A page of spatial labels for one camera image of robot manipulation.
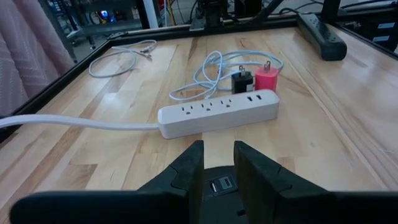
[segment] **black power strip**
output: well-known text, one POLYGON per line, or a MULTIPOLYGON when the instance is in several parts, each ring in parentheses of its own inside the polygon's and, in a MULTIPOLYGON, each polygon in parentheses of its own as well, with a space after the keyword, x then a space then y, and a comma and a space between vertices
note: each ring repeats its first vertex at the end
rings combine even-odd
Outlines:
POLYGON ((346 57, 347 45, 315 14, 299 14, 297 23, 323 60, 343 60, 346 57))

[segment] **curtain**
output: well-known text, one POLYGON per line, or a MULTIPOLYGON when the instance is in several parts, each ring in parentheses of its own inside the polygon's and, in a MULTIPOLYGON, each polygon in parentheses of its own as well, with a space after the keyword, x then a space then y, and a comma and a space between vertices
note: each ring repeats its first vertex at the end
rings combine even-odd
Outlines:
POLYGON ((0 115, 74 64, 37 0, 0 0, 0 115))

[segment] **wooden table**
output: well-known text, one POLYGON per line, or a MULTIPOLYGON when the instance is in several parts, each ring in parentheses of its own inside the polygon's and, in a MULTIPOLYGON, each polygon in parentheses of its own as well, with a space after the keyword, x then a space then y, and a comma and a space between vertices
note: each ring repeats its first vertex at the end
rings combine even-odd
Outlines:
MULTIPOLYGON (((158 109, 176 104, 169 91, 191 83, 213 50, 255 49, 285 62, 279 117, 265 123, 171 140, 158 131, 21 127, 0 145, 0 223, 32 192, 137 189, 197 139, 205 142, 205 167, 233 164, 238 139, 328 190, 397 190, 398 63, 336 31, 348 45, 342 62, 320 60, 299 30, 288 28, 163 41, 152 61, 138 57, 124 75, 95 79, 83 72, 40 113, 155 123, 158 109)), ((115 72, 131 59, 104 59, 95 70, 115 72)))

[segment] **black metal frame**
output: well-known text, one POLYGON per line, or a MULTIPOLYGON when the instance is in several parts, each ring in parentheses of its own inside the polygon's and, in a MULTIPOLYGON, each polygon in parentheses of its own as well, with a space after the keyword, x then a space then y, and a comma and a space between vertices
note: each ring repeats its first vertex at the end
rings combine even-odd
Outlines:
MULTIPOLYGON (((347 11, 347 13, 342 16, 340 15, 335 16, 334 13, 331 14, 328 13, 326 17, 334 18, 331 24, 336 26, 337 28, 347 32, 350 35, 353 35, 355 38, 369 44, 370 46, 377 48, 378 50, 380 50, 385 54, 388 54, 392 58, 398 59, 397 55, 391 53, 387 49, 384 49, 383 47, 375 43, 372 43, 370 40, 360 38, 351 31, 342 28, 337 24, 337 22, 348 21, 358 16, 363 16, 364 14, 368 16, 380 16, 380 15, 385 15, 385 13, 394 12, 394 11, 396 11, 396 8, 391 6, 367 7, 363 9, 354 9, 347 11)), ((38 112, 39 109, 45 106, 54 96, 56 96, 67 85, 69 85, 69 83, 71 83, 77 76, 79 76, 81 72, 86 70, 89 64, 94 59, 96 59, 98 56, 105 53, 108 49, 110 49, 112 46, 115 45, 131 44, 146 39, 169 40, 169 39, 179 39, 186 37, 199 37, 203 35, 227 34, 233 32, 246 32, 252 30, 276 29, 276 28, 295 27, 295 26, 297 26, 296 16, 280 16, 280 17, 270 17, 262 24, 237 25, 231 23, 231 26, 226 25, 222 29, 210 29, 210 30, 198 30, 198 31, 190 31, 190 26, 179 26, 179 27, 171 27, 168 29, 141 30, 127 37, 118 37, 116 39, 111 39, 102 44, 100 47, 98 47, 94 52, 89 54, 89 56, 87 56, 80 63, 76 64, 70 71, 64 74, 64 76, 58 78, 57 80, 49 84, 46 88, 44 88, 36 96, 29 99, 25 104, 16 109, 11 115, 32 114, 38 112)), ((0 142, 7 139, 18 128, 19 126, 13 126, 13 127, 0 129, 0 142)))

